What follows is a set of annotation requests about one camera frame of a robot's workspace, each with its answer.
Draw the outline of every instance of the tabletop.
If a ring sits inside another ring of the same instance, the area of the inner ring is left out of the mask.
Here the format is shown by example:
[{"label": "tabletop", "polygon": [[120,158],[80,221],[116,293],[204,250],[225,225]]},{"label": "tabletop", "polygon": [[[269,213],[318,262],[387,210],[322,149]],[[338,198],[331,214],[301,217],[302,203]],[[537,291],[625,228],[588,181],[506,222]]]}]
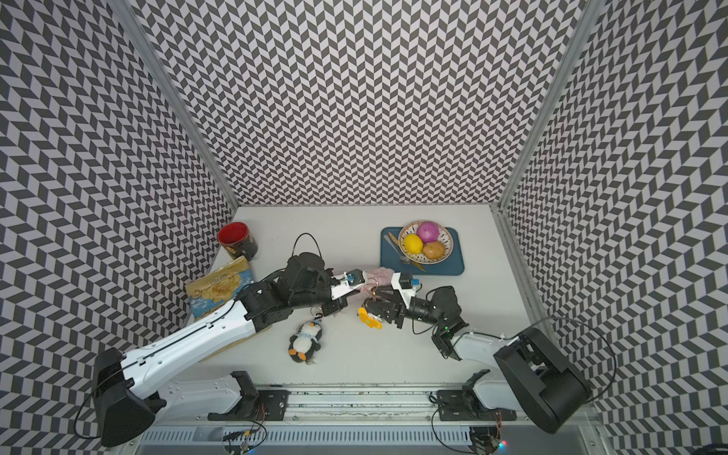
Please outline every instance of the tabletop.
[{"label": "tabletop", "polygon": [[[259,280],[286,265],[296,237],[311,233],[327,267],[334,273],[379,266],[379,233],[385,226],[404,226],[428,219],[452,226],[460,234],[465,271],[456,277],[420,276],[423,296],[443,285],[455,288],[463,320],[474,330],[506,336],[529,324],[515,278],[488,205],[241,207],[235,221],[249,227],[259,250],[250,262]],[[316,252],[308,236],[296,252]],[[221,249],[211,269],[232,259]],[[384,324],[372,329],[357,317],[356,305],[323,320],[322,349],[314,363],[293,362],[288,339],[311,319],[308,309],[189,368],[180,380],[207,379],[247,371],[257,384],[459,384],[484,368],[473,361],[443,359],[427,333],[412,334]],[[418,331],[426,325],[417,323]]]}]

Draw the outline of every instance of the vent grille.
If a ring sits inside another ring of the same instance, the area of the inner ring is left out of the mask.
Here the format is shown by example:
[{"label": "vent grille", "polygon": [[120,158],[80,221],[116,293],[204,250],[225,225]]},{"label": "vent grille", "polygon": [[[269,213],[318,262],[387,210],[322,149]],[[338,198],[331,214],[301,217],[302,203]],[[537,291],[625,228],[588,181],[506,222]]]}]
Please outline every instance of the vent grille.
[{"label": "vent grille", "polygon": [[[220,444],[221,434],[247,430],[250,427],[226,426],[217,432],[195,432],[203,427],[157,427],[145,433],[142,444],[170,445],[179,443],[207,445]],[[296,425],[295,427],[267,427],[266,445],[271,446],[439,446],[429,425],[422,426],[329,426]],[[469,445],[470,435],[460,427],[437,429],[438,436],[446,444]],[[250,439],[256,444],[264,433],[257,432]],[[244,437],[233,440],[241,442]]]},{"label": "vent grille", "polygon": [[168,443],[174,445],[175,443],[188,443],[194,439],[194,430],[184,427],[182,429],[175,430],[150,430],[144,433],[141,438],[142,441]]}]

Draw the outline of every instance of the wire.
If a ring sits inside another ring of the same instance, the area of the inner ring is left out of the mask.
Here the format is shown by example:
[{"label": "wire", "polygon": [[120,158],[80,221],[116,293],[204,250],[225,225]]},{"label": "wire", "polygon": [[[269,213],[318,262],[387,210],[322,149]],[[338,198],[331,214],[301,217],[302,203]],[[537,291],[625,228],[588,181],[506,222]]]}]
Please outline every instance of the wire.
[{"label": "wire", "polygon": [[[542,322],[544,322],[546,320],[565,320],[565,321],[570,321],[570,322],[577,323],[577,324],[581,324],[581,325],[585,326],[586,328],[588,328],[591,331],[593,331],[594,333],[596,333],[599,336],[599,338],[601,338],[601,340],[604,342],[604,345],[606,346],[606,348],[612,354],[612,377],[609,379],[609,383],[606,385],[606,387],[604,387],[597,395],[592,396],[589,400],[586,401],[586,403],[593,402],[594,400],[596,400],[597,398],[599,398],[600,396],[602,396],[607,390],[609,390],[612,387],[612,385],[614,384],[614,380],[617,378],[617,369],[618,368],[617,368],[617,355],[614,353],[614,350],[612,349],[612,345],[607,341],[607,339],[604,337],[604,335],[600,331],[597,331],[591,325],[589,325],[587,323],[584,323],[584,322],[582,322],[582,321],[580,321],[578,319],[572,319],[570,317],[546,316],[546,317],[543,317],[543,318],[537,320],[535,323],[529,325],[528,327],[524,328],[523,330],[521,330],[520,332],[518,332],[514,336],[506,336],[504,338],[501,338],[500,336],[491,335],[490,333],[482,333],[482,332],[475,332],[475,331],[468,331],[467,333],[476,333],[478,335],[491,336],[491,337],[496,338],[496,339],[509,339],[510,340],[510,339],[514,339],[516,336],[521,335],[527,329],[530,329],[531,327],[534,327],[534,326],[536,326],[536,325],[538,325],[538,324],[540,324],[540,323],[542,323]],[[453,353],[453,352],[455,352],[455,346],[457,346],[457,344],[460,342],[460,340],[463,339],[463,337],[465,335],[466,335],[466,333],[463,333],[460,336],[460,338],[458,338],[455,341],[455,343],[453,344],[452,350],[450,351],[450,354]],[[447,354],[446,356],[443,354],[443,358],[446,359],[446,358],[450,357],[450,354]]]},{"label": "wire", "polygon": [[414,331],[414,318],[412,318],[412,333],[415,335],[422,335],[423,333],[429,331],[431,328],[434,328],[437,325],[437,323],[432,324],[430,327],[424,329],[422,332],[416,332]]},{"label": "wire", "polygon": [[294,255],[296,254],[296,244],[298,243],[298,239],[300,239],[300,238],[301,238],[301,237],[303,237],[304,235],[307,235],[307,236],[311,237],[311,239],[312,239],[312,240],[314,241],[314,243],[316,244],[316,249],[317,249],[317,250],[319,251],[319,257],[320,257],[320,258],[321,258],[321,259],[323,260],[323,256],[321,255],[321,248],[319,248],[319,246],[318,246],[318,242],[316,241],[316,239],[314,238],[314,236],[312,236],[312,235],[311,235],[311,234],[310,234],[309,232],[304,232],[303,234],[301,234],[301,235],[299,235],[298,237],[296,237],[296,241],[295,241],[295,242],[293,242],[293,249],[292,249],[292,250],[291,250],[291,252],[290,252],[290,257],[293,257],[293,256],[294,256]]},{"label": "wire", "polygon": [[435,431],[435,416],[437,415],[438,412],[440,412],[440,409],[445,408],[445,406],[442,403],[440,403],[440,401],[437,398],[433,397],[432,395],[429,396],[429,400],[430,400],[430,403],[432,403],[438,407],[437,409],[435,409],[435,412],[432,413],[432,417],[430,417],[430,427],[432,428],[432,434],[435,435],[435,439],[437,439],[438,442],[444,448],[447,448],[448,450],[452,450],[453,452],[457,452],[459,454],[474,454],[473,451],[463,451],[463,450],[458,450],[456,448],[452,448],[452,447],[448,446],[447,444],[445,444],[440,439],[440,436],[438,436],[438,432]]},{"label": "wire", "polygon": [[592,396],[589,400],[587,400],[586,403],[591,403],[594,400],[596,400],[597,398],[599,398],[600,396],[604,395],[604,393],[607,390],[609,390],[610,388],[612,388],[612,385],[614,385],[614,380],[617,378],[617,369],[618,369],[617,368],[617,355],[614,353],[614,349],[612,349],[612,345],[607,341],[607,339],[604,337],[604,335],[600,331],[597,331],[591,325],[589,325],[587,323],[583,323],[582,321],[580,321],[578,319],[572,319],[570,317],[563,317],[563,316],[546,316],[546,317],[543,317],[542,319],[537,320],[535,323],[533,323],[533,324],[529,325],[528,327],[526,327],[525,329],[523,329],[521,332],[519,332],[519,335],[521,333],[523,333],[524,330],[526,330],[528,328],[531,328],[531,327],[534,327],[535,325],[538,325],[538,324],[540,324],[540,323],[542,323],[542,322],[544,322],[546,320],[565,320],[565,321],[570,321],[570,322],[573,322],[573,323],[581,324],[581,325],[585,326],[586,328],[590,329],[591,331],[593,331],[594,333],[596,333],[597,335],[599,335],[599,338],[601,338],[601,340],[604,342],[604,345],[606,346],[606,348],[612,354],[612,377],[609,379],[609,383],[606,385],[606,387],[604,387],[598,394]]},{"label": "wire", "polygon": [[[220,317],[218,317],[217,319],[215,319],[214,321],[212,321],[212,322],[211,322],[210,324],[214,324],[214,323],[218,322],[218,321],[219,321],[220,319],[222,319],[222,318],[224,318],[225,316],[227,316],[227,314],[228,314],[228,313],[230,313],[230,311],[231,311],[231,310],[233,309],[233,307],[235,307],[235,303],[233,303],[233,304],[232,304],[232,305],[230,306],[230,308],[228,308],[228,310],[227,310],[226,312],[224,312],[224,313],[223,313],[223,314],[222,314],[222,315],[221,315]],[[182,336],[182,337],[180,337],[180,338],[176,339],[175,341],[172,341],[171,343],[169,343],[169,344],[166,344],[166,345],[164,345],[163,347],[160,347],[159,349],[157,349],[156,351],[152,352],[151,354],[147,354],[147,355],[145,355],[144,357],[142,357],[142,362],[143,362],[144,360],[146,360],[146,359],[150,358],[150,357],[153,357],[153,356],[154,356],[154,355],[155,355],[156,353],[158,353],[158,352],[161,352],[161,351],[163,351],[163,350],[167,349],[168,347],[170,347],[170,346],[172,346],[172,345],[174,345],[174,344],[176,344],[176,343],[178,343],[178,342],[180,342],[180,341],[184,340],[184,339],[185,339],[185,338],[187,338],[188,336],[191,336],[192,334],[194,334],[194,333],[197,333],[197,332],[199,332],[200,330],[202,330],[202,329],[206,329],[206,328],[208,328],[208,327],[209,327],[209,326],[208,326],[207,324],[206,324],[206,325],[203,325],[203,326],[201,326],[200,328],[198,328],[198,329],[196,329],[196,330],[194,330],[194,331],[192,331],[192,332],[190,332],[190,333],[186,334],[185,336]],[[112,373],[111,375],[109,375],[109,376],[108,376],[108,377],[107,377],[106,379],[104,379],[104,380],[103,380],[102,382],[100,382],[100,383],[99,383],[99,384],[98,384],[98,385],[97,385],[97,386],[96,386],[96,387],[95,387],[94,389],[92,389],[92,390],[91,390],[91,392],[89,393],[89,395],[88,395],[88,396],[86,396],[86,398],[84,399],[84,402],[83,402],[83,403],[81,404],[81,407],[80,407],[80,408],[79,408],[79,410],[78,410],[78,411],[76,412],[76,416],[74,417],[74,423],[73,423],[73,426],[74,426],[74,434],[75,434],[75,435],[76,435],[76,436],[77,436],[78,438],[81,438],[81,439],[98,439],[98,438],[100,438],[100,436],[99,436],[99,435],[97,435],[97,436],[84,436],[84,435],[80,434],[80,433],[79,433],[78,431],[76,431],[76,424],[78,423],[79,417],[81,416],[81,410],[82,410],[82,409],[84,408],[84,406],[86,406],[86,404],[87,404],[87,403],[89,402],[89,400],[91,400],[91,398],[93,397],[93,395],[94,395],[94,394],[95,394],[95,393],[96,393],[96,392],[97,392],[97,391],[98,391],[98,390],[99,390],[99,389],[101,388],[101,386],[102,386],[102,385],[104,385],[104,384],[105,384],[105,383],[106,383],[106,382],[107,382],[107,381],[108,381],[109,379],[113,378],[113,377],[114,377],[114,375],[116,375],[116,374],[118,374],[118,373],[122,372],[123,370],[126,370],[126,369],[127,369],[127,368],[129,368],[129,367],[132,367],[132,366],[134,366],[134,365],[137,365],[138,363],[139,363],[138,361],[135,361],[134,363],[130,363],[129,365],[126,365],[126,366],[124,366],[124,367],[120,368],[119,370],[117,370],[117,371],[114,371],[114,372],[113,372],[113,373]]]},{"label": "wire", "polygon": [[[258,422],[258,417],[260,416],[261,411],[263,411],[263,419],[262,419],[261,422]],[[223,443],[225,443],[225,442],[228,443],[228,450],[227,450],[228,454],[233,454],[234,453],[233,448],[232,448],[232,442],[231,441],[233,441],[233,440],[235,440],[235,439],[237,439],[237,438],[239,438],[240,436],[243,436],[243,435],[245,436],[245,438],[243,439],[242,444],[240,444],[240,448],[241,448],[240,455],[245,455],[248,452],[252,451],[254,448],[259,447],[262,443],[266,442],[266,440],[268,440],[268,429],[265,428],[265,425],[263,425],[265,423],[265,421],[266,421],[266,417],[267,417],[267,415],[266,415],[266,406],[261,402],[260,403],[260,406],[257,407],[257,409],[256,409],[256,415],[253,417],[253,420],[243,420],[242,421],[242,422],[250,422],[251,423],[250,429],[248,431],[244,431],[244,430],[243,431],[236,431],[236,432],[229,433],[228,435],[224,435],[223,436],[223,439],[222,439],[222,442]],[[247,442],[250,440],[250,438],[253,436],[253,427],[256,426],[256,425],[258,425],[258,430],[256,430],[256,431],[263,430],[263,433],[264,433],[263,434],[263,439],[261,440],[261,442],[255,444],[254,446],[249,446],[249,447],[247,447],[243,451],[242,450],[242,447],[244,447],[247,444]]]},{"label": "wire", "polygon": [[129,368],[130,366],[134,366],[134,365],[136,365],[136,364],[137,364],[136,362],[134,362],[134,363],[130,363],[129,365],[126,365],[125,367],[123,367],[123,368],[120,368],[119,370],[116,370],[116,371],[114,371],[114,372],[113,372],[112,374],[108,375],[108,377],[107,377],[106,379],[104,379],[104,380],[103,380],[102,382],[99,382],[99,383],[98,383],[98,385],[97,385],[96,387],[93,387],[93,388],[91,389],[91,392],[89,392],[89,394],[88,394],[88,395],[86,395],[86,398],[84,399],[84,402],[83,402],[83,403],[81,403],[81,406],[79,407],[79,410],[78,410],[78,411],[76,412],[76,416],[74,417],[74,423],[73,423],[73,426],[74,426],[74,434],[75,434],[75,435],[76,435],[76,436],[77,436],[78,438],[81,438],[81,439],[98,439],[98,438],[100,438],[100,437],[101,437],[100,435],[96,435],[96,436],[86,436],[86,435],[82,435],[82,434],[81,434],[81,433],[79,433],[79,431],[78,431],[78,430],[76,429],[76,426],[77,426],[77,424],[79,423],[79,417],[81,416],[81,410],[83,410],[83,408],[84,408],[84,407],[86,406],[86,404],[87,404],[87,403],[89,402],[89,400],[91,400],[91,398],[93,397],[93,395],[94,395],[94,394],[95,394],[95,393],[96,393],[96,392],[97,392],[97,391],[98,391],[98,390],[99,390],[99,389],[101,388],[101,386],[103,386],[103,385],[104,385],[104,384],[105,384],[105,383],[106,383],[106,382],[107,382],[107,381],[108,381],[109,379],[113,378],[113,377],[114,377],[115,375],[117,375],[117,374],[121,373],[122,371],[126,370],[126,369],[127,369],[127,368]]},{"label": "wire", "polygon": [[303,270],[303,269],[304,268],[301,267],[300,269],[298,269],[298,271],[296,272],[296,274],[293,275],[293,281],[290,282],[290,294],[288,294],[288,301],[286,301],[286,304],[287,305],[290,305],[290,300],[298,292],[297,290],[295,290],[296,280],[298,279],[298,275],[301,273],[301,270]]},{"label": "wire", "polygon": [[270,272],[267,277],[263,278],[261,281],[267,281],[270,277],[272,277],[274,274],[278,272],[283,272],[285,269],[278,269],[274,270],[273,272]]},{"label": "wire", "polygon": [[464,337],[465,337],[466,335],[468,335],[468,334],[471,334],[471,335],[472,335],[472,334],[475,334],[475,335],[490,336],[491,338],[493,338],[493,339],[496,339],[496,340],[500,340],[500,341],[503,341],[503,340],[508,340],[508,339],[509,339],[509,338],[507,338],[507,337],[505,337],[505,338],[502,338],[502,337],[500,337],[500,336],[492,335],[492,334],[490,334],[490,333],[485,333],[485,332],[477,332],[477,331],[469,331],[469,330],[467,330],[466,328],[465,328],[465,329],[463,329],[463,330],[465,331],[465,333],[463,333],[463,334],[462,334],[462,335],[460,336],[460,338],[458,338],[457,340],[455,340],[455,343],[453,343],[453,346],[452,346],[452,348],[450,349],[450,352],[449,352],[449,353],[448,353],[447,355],[444,355],[444,354],[442,354],[442,356],[443,356],[443,359],[449,359],[449,358],[450,358],[450,354],[452,354],[453,352],[455,352],[455,346],[457,346],[457,344],[458,344],[458,343],[460,342],[460,340],[462,340],[462,339],[463,339],[463,338],[464,338]]},{"label": "wire", "polygon": [[431,293],[435,292],[435,291],[436,291],[436,290],[438,290],[438,289],[443,289],[443,288],[449,288],[449,287],[450,287],[450,286],[440,286],[439,288],[435,288],[435,289],[430,289],[430,290],[429,290],[429,291],[427,291],[427,293],[426,293],[426,294],[424,295],[424,299],[425,299],[425,300],[427,300],[427,301],[430,301],[430,294],[431,294]]}]

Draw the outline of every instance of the yellow lemon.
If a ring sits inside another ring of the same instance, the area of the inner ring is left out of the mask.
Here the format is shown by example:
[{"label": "yellow lemon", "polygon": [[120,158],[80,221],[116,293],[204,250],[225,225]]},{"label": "yellow lemon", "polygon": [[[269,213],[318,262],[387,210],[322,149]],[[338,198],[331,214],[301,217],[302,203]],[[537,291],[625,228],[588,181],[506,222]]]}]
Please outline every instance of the yellow lemon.
[{"label": "yellow lemon", "polygon": [[412,254],[422,253],[422,239],[417,234],[409,234],[405,237],[405,250]]}]

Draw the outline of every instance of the potato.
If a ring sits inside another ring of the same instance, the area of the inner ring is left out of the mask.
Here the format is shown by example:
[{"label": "potato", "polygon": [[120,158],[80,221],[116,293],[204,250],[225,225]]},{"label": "potato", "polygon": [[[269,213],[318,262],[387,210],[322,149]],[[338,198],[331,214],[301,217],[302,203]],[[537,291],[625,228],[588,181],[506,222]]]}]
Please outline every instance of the potato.
[{"label": "potato", "polygon": [[430,242],[422,248],[422,252],[428,259],[441,258],[445,254],[445,245],[439,240]]}]

